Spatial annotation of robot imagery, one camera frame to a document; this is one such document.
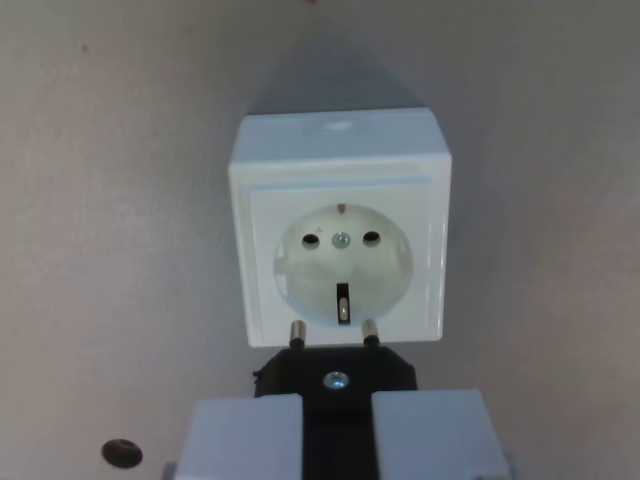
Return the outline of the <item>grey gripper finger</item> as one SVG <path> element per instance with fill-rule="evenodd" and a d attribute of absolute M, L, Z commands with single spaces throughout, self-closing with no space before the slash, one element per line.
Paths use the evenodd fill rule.
<path fill-rule="evenodd" d="M 509 479 L 511 468 L 477 390 L 372 395 L 382 479 Z"/>
<path fill-rule="evenodd" d="M 302 478 L 302 397 L 285 394 L 198 402 L 175 477 Z"/>

